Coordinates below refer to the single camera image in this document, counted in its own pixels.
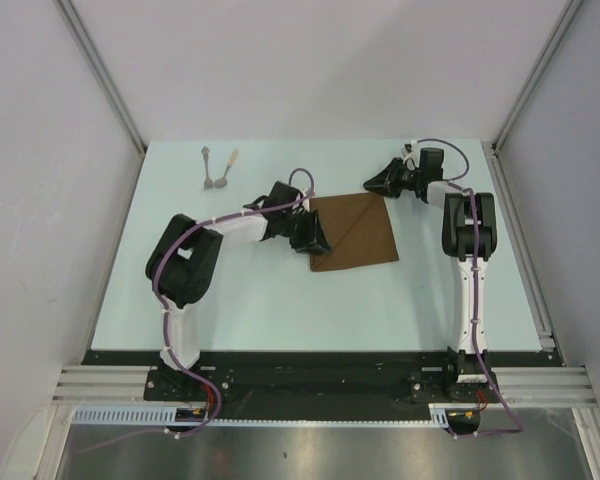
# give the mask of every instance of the cloth fold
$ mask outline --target cloth fold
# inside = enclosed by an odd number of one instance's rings
[[[313,272],[395,262],[399,259],[384,198],[356,193],[312,198],[320,224],[331,245],[327,255],[311,255]]]

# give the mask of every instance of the white table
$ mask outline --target white table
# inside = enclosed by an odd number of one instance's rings
[[[149,147],[100,312],[93,350],[162,348],[161,315],[144,268],[171,217],[197,220],[234,212],[297,166],[317,195],[362,192],[362,183],[399,155],[405,140],[162,142]],[[494,192],[478,140],[456,141],[471,160],[461,181]],[[204,190],[200,153],[210,149],[218,178],[240,155],[224,189]],[[445,176],[462,171],[445,147]],[[298,175],[299,186],[306,186]],[[442,211],[405,192],[387,199],[400,260],[312,273],[285,238],[221,250],[212,285],[198,304],[203,350],[421,351],[451,341],[453,282],[442,252]],[[484,321],[490,350],[537,351],[540,343],[498,208],[498,247],[487,272]]]

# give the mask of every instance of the folded cloth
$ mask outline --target folded cloth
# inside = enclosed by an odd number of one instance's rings
[[[395,262],[398,258],[384,198],[375,193],[356,193],[312,198],[331,253],[311,255],[313,272]]]

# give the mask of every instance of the metal frame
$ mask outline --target metal frame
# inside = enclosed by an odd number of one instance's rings
[[[72,0],[54,0],[59,11],[74,36],[80,50],[91,68],[96,80],[125,131],[138,152],[144,157],[146,145],[116,88],[102,57],[96,49],[84,22],[80,18]],[[584,0],[569,0],[551,35],[545,44],[536,64],[516,98],[509,114],[494,141],[485,145],[485,156],[489,163],[500,204],[512,236],[512,243],[518,263],[526,282],[527,292],[535,311],[534,320],[540,335],[541,344],[547,350],[556,344],[553,338],[551,321],[544,296],[538,281],[529,248],[524,239],[511,192],[500,165],[498,154],[506,142],[511,129],[532,97],[533,92],[544,77],[552,59],[563,44],[569,27],[581,10]],[[54,419],[47,438],[45,449],[36,475],[37,480],[51,480],[58,471],[64,444],[71,420],[76,411],[91,409],[92,412],[106,414],[117,406],[118,412],[142,412],[153,409],[169,413],[179,403],[145,402],[142,397],[149,367],[65,367],[53,397]],[[595,479],[600,479],[600,411],[591,383],[584,368],[494,368],[498,375],[504,398],[515,408],[572,408],[578,424],[580,437]],[[432,421],[439,409],[448,405],[431,405]],[[120,417],[129,421],[133,416]],[[315,426],[315,422],[228,422],[231,425],[259,426]],[[319,422],[328,426],[347,426],[348,422]]]

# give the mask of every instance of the gray floor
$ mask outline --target gray floor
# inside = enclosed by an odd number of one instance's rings
[[[59,479],[589,479],[570,410],[520,412],[527,432],[453,441],[441,430],[213,427],[76,453],[130,427],[75,425]],[[486,412],[484,426],[507,425]]]

